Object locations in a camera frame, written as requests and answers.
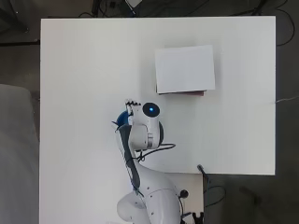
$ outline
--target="gray fabric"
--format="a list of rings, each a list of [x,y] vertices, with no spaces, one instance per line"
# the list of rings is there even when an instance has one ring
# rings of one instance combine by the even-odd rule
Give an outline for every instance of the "gray fabric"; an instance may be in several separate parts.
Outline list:
[[[30,92],[0,85],[0,223],[38,223],[39,148]]]

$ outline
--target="dark floor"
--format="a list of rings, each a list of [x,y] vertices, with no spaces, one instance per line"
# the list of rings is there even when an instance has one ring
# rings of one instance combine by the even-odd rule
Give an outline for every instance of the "dark floor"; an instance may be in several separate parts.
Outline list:
[[[48,16],[76,17],[91,11],[92,0],[11,0],[18,17],[30,27],[27,34],[8,32],[0,41],[29,41],[39,38],[40,19]],[[277,16],[277,42],[291,34],[290,23],[282,13],[273,10],[284,0],[273,0],[264,15]],[[141,17],[181,17],[204,0],[145,0]],[[257,6],[259,0],[210,0],[190,16],[228,16]],[[290,0],[287,10],[299,24],[299,1]],[[291,43],[277,48],[277,99],[299,95],[299,35]],[[0,83],[22,86],[33,93],[36,123],[39,115],[39,46],[1,48]],[[212,175],[212,185],[223,184],[225,201],[206,209],[206,223],[280,224],[299,223],[299,99],[277,104],[277,168],[276,176]],[[210,201],[220,192],[211,192]]]

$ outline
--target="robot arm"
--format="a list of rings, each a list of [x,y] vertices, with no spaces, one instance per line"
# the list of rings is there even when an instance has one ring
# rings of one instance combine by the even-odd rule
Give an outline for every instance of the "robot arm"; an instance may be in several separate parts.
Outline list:
[[[135,156],[136,151],[156,149],[163,142],[160,109],[153,103],[141,105],[133,101],[127,101],[126,107],[127,119],[118,118],[116,135],[134,192],[119,201],[118,213],[123,220],[135,224],[179,224],[175,186],[163,173],[142,166]]]

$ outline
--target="white cardboard box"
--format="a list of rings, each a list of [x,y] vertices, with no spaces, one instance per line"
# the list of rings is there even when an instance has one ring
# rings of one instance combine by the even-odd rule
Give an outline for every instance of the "white cardboard box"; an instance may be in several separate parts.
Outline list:
[[[211,45],[157,49],[155,61],[158,93],[215,90]]]

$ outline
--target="tabletop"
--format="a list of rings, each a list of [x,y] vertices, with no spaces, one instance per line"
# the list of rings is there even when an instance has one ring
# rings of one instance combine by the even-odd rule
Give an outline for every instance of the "tabletop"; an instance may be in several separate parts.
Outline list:
[[[216,90],[158,95],[154,51],[199,45],[213,46]],[[110,122],[127,98],[156,103],[177,145],[149,168],[272,175],[275,54],[273,17],[42,20],[41,223],[121,222],[131,185]]]

